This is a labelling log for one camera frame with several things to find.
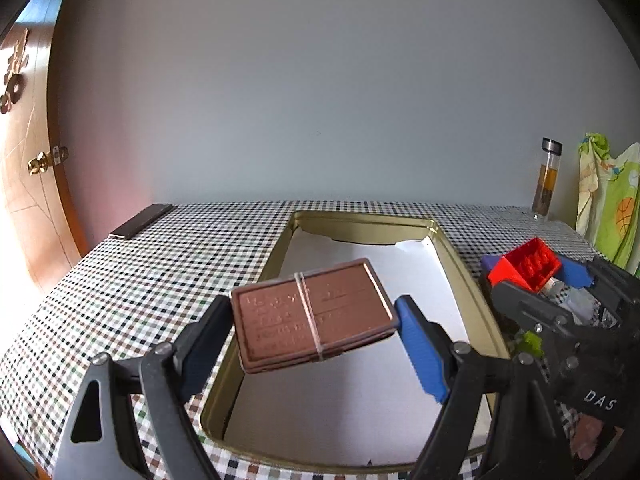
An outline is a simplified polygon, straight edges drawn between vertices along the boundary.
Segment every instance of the green towel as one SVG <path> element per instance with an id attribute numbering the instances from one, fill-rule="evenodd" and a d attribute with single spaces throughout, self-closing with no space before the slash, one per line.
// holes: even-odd
<path id="1" fill-rule="evenodd" d="M 635 244 L 640 144 L 636 142 L 618 158 L 612 158 L 607 137 L 588 133 L 578 151 L 580 184 L 575 229 L 617 266 L 635 272 L 640 260 L 640 249 Z"/>

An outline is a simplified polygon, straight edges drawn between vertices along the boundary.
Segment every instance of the dark liquid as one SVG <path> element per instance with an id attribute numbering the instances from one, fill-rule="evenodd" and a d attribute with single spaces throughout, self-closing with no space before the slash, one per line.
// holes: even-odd
<path id="1" fill-rule="evenodd" d="M 554 187 L 556 186 L 556 176 L 558 176 L 558 170 L 549 168 L 544 164 L 540 165 L 538 187 L 536 188 L 533 205 L 531 206 L 534 213 L 542 216 L 546 216 L 549 213 L 551 197 L 554 193 Z"/>

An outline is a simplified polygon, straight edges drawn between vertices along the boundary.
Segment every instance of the door handle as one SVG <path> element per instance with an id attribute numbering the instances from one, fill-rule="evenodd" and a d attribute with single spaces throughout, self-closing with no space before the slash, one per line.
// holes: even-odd
<path id="1" fill-rule="evenodd" d="M 69 158 L 69 150 L 66 146 L 54 146 L 49 153 L 40 152 L 36 158 L 27 162 L 29 174 L 44 173 L 49 168 L 62 164 Z"/>

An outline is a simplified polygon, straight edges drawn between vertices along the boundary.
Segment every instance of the wooden door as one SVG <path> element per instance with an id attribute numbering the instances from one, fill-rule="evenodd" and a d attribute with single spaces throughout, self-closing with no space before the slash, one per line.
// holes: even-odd
<path id="1" fill-rule="evenodd" d="M 37 305 L 87 250 L 58 146 L 56 35 L 67 3 L 31 0 L 0 45 L 0 319 Z"/>

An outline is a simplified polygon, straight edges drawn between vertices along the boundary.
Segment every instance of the table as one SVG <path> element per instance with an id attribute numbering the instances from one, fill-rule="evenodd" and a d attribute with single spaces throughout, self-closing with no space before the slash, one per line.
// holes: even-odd
<path id="1" fill-rule="evenodd" d="M 505 253 L 534 236 L 572 258 L 596 254 L 567 225 L 537 222 L 528 210 L 516 207 L 330 201 L 179 205 L 132 240 L 100 243 L 46 297 L 0 361 L 0 408 L 50 474 L 66 412 L 91 357 L 102 351 L 114 360 L 136 357 L 158 342 L 174 340 L 185 325 L 199 319 L 215 295 L 258 278 L 297 210 L 433 218 L 475 278 L 482 254 Z M 222 355 L 203 393 L 185 406 L 194 422 Z M 168 478 L 144 399 L 132 397 L 149 469 L 156 478 Z M 577 413 L 564 406 L 560 411 L 565 428 L 572 428 Z M 196 431 L 224 480 L 345 480 L 251 464 L 216 447 L 197 423 Z M 459 478 L 472 478 L 479 459 L 465 460 Z M 407 474 L 382 476 L 402 480 Z"/>

